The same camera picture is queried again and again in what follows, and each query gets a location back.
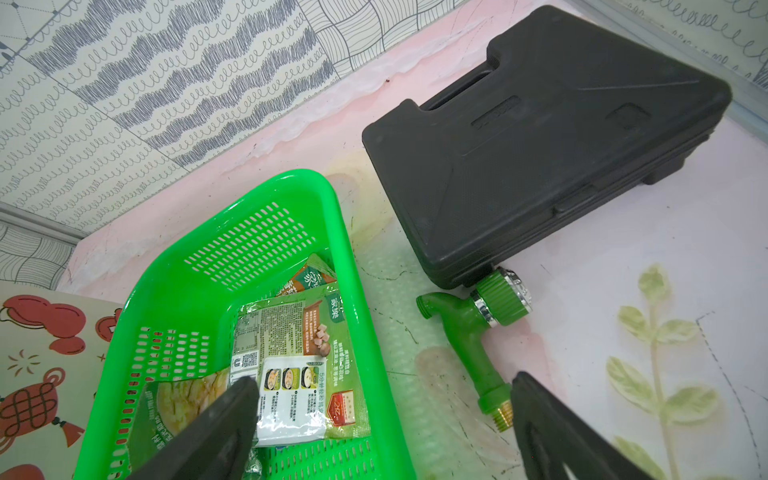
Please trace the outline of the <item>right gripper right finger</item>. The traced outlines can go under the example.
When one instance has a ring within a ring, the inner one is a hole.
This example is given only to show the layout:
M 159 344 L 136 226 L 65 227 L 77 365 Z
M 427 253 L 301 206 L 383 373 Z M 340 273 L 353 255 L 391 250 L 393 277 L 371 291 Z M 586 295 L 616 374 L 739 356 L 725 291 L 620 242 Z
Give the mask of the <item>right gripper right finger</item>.
M 527 372 L 512 381 L 514 432 L 529 479 L 647 479 Z

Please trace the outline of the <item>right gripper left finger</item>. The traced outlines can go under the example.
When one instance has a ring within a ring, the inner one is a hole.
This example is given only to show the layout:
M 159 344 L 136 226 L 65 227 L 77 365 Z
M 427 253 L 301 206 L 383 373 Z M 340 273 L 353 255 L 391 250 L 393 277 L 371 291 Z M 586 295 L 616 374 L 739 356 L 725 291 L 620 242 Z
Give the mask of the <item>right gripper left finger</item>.
M 259 388 L 244 377 L 174 434 L 163 422 L 158 394 L 147 385 L 127 448 L 131 479 L 240 479 L 253 446 Z

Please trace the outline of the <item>large green soup packet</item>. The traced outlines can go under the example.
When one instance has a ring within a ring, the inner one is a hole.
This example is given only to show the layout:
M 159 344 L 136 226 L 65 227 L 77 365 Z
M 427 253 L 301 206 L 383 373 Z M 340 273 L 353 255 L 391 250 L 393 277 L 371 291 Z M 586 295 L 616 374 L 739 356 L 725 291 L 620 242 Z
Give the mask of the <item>large green soup packet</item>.
M 223 392 L 233 386 L 228 384 L 227 370 L 183 381 L 157 381 L 164 385 L 158 394 L 158 403 L 163 422 L 174 434 L 194 420 L 203 409 L 218 399 Z M 246 463 L 246 469 L 240 479 L 259 479 L 262 467 L 256 455 L 255 439 Z

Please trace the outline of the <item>green condiment packet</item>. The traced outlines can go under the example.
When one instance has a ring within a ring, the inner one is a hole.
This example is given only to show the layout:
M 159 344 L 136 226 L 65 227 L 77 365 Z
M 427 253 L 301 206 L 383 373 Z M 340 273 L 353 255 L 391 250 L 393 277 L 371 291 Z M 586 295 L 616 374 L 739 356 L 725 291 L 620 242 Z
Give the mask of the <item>green condiment packet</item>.
M 259 387 L 255 441 L 283 447 L 371 432 L 336 283 L 241 308 L 229 381 Z

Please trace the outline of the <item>white red paper gift bag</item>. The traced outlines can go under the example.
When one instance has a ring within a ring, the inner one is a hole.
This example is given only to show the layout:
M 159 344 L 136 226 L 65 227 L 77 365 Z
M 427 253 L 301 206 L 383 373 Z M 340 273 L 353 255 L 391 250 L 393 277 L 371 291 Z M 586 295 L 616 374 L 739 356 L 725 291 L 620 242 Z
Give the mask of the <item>white red paper gift bag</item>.
M 72 478 L 121 311 L 2 282 L 2 478 Z

